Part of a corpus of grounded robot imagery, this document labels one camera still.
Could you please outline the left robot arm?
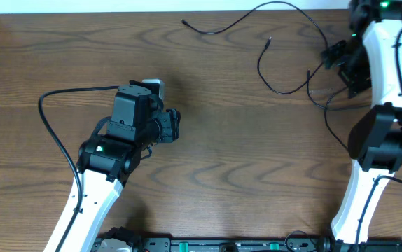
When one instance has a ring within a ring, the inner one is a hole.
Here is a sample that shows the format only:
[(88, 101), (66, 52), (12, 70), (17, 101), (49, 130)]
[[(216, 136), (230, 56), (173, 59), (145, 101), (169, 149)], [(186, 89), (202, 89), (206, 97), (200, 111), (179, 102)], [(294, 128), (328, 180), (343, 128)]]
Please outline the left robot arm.
[(165, 108), (160, 79), (116, 87), (113, 112), (102, 118), (70, 161), (74, 175), (69, 198), (46, 251), (89, 251), (143, 151), (179, 138), (181, 114)]

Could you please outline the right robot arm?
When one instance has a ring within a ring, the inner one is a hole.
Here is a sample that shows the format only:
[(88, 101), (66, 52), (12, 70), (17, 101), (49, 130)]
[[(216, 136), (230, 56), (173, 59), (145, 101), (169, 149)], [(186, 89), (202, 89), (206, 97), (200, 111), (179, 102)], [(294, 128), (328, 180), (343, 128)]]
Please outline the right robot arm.
[(323, 53), (340, 67), (349, 96), (372, 91), (367, 114), (349, 133), (352, 173), (331, 223), (333, 237), (318, 251), (394, 251), (402, 241), (371, 241), (368, 228), (388, 182), (402, 166), (402, 1), (351, 1), (352, 38)]

